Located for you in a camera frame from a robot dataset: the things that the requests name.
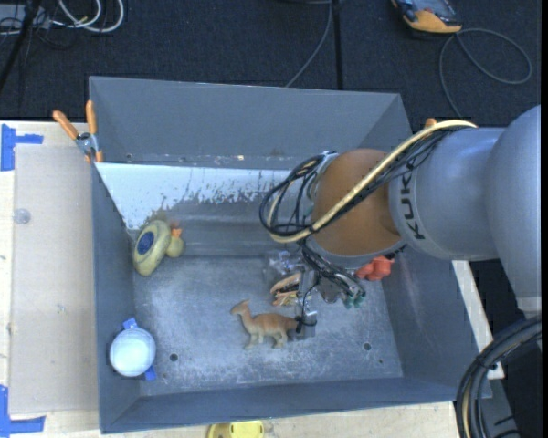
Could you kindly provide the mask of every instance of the blue tape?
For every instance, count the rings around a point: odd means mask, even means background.
[[[136,318],[128,318],[123,323],[121,323],[121,325],[124,327],[124,329],[138,328]],[[144,372],[144,379],[146,381],[156,380],[156,371],[154,370],[153,365],[151,365],[150,368]]]
[[[0,384],[0,437],[8,438],[11,433],[36,433],[45,428],[46,417],[36,419],[10,420],[8,415],[8,388]]]
[[[2,124],[2,147],[0,151],[0,171],[12,171],[15,168],[15,146],[18,143],[42,144],[43,136],[25,134],[16,136],[16,129]]]

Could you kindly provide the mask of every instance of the toy dinosaur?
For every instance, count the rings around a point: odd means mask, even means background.
[[[278,313],[262,313],[252,317],[249,311],[249,300],[244,300],[233,308],[230,313],[239,315],[244,324],[244,328],[250,335],[249,343],[246,349],[251,349],[256,344],[264,341],[264,336],[271,336],[276,340],[274,348],[282,348],[288,340],[287,331],[296,329],[298,322],[294,318],[284,317]]]

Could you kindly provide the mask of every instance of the yellow cable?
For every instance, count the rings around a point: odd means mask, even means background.
[[[414,134],[407,140],[400,143],[394,150],[392,150],[389,154],[387,154],[380,162],[376,164],[376,166],[371,171],[369,171],[367,175],[363,177],[363,179],[360,182],[358,182],[352,188],[350,192],[348,192],[334,207],[332,207],[329,211],[327,211],[325,215],[320,217],[310,228],[303,229],[300,232],[296,233],[295,235],[283,236],[283,235],[275,235],[273,233],[270,233],[270,236],[276,242],[279,242],[281,244],[289,244],[292,242],[297,242],[298,240],[308,237],[310,234],[312,234],[313,231],[315,232],[318,231],[319,229],[324,227],[329,221],[331,221],[331,219],[333,219],[333,217],[337,213],[339,213],[347,203],[349,203],[363,188],[365,188],[381,172],[383,172],[384,169],[387,168],[387,166],[391,162],[393,162],[403,151],[408,149],[415,142],[423,140],[425,137],[429,136],[430,134],[434,133],[437,130],[444,130],[447,128],[458,127],[458,126],[478,128],[477,125],[475,125],[474,123],[471,123],[465,120],[445,120],[439,123],[435,123],[434,125],[425,127],[418,133]],[[271,218],[272,218],[271,209],[270,209],[269,219],[268,219],[269,225],[271,224]]]

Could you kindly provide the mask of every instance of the white cable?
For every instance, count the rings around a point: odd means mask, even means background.
[[[104,27],[102,29],[98,29],[90,26],[86,26],[84,27],[84,29],[87,29],[88,31],[92,31],[94,33],[109,33],[117,29],[124,20],[124,3],[122,2],[122,0],[116,0],[116,1],[118,2],[118,7],[120,8],[120,16],[118,17],[118,21],[116,21],[112,26]]]
[[[91,18],[90,21],[86,21],[86,22],[82,22],[82,20],[79,20],[77,19],[68,9],[67,7],[65,6],[65,4],[63,3],[63,0],[57,0],[57,4],[58,6],[61,8],[61,10],[63,10],[63,13],[65,13],[65,15],[73,22],[73,25],[68,25],[68,24],[65,24],[65,23],[61,23],[60,21],[56,21],[56,20],[52,20],[52,23],[54,25],[59,25],[59,26],[66,26],[66,27],[73,27],[73,28],[80,28],[80,27],[88,27],[88,26],[91,26],[93,25],[98,19],[100,19],[100,16],[101,16],[101,1],[100,0],[95,0],[95,3],[98,7],[98,11],[96,13],[96,15]]]

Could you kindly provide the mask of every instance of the black carpet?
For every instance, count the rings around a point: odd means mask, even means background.
[[[415,37],[389,0],[333,0],[331,20],[328,5],[285,0],[123,0],[125,20],[107,35],[33,31],[2,90],[0,119],[51,120],[60,109],[84,121],[92,75],[285,86],[327,25],[292,87],[399,93],[414,131],[429,117],[506,127],[541,104],[542,0],[448,1],[463,22],[451,39]],[[112,21],[117,7],[106,3]],[[15,40],[0,35],[0,72]],[[499,261],[472,267],[495,335],[521,314]],[[539,350],[510,365],[504,388],[522,436],[542,436]]]

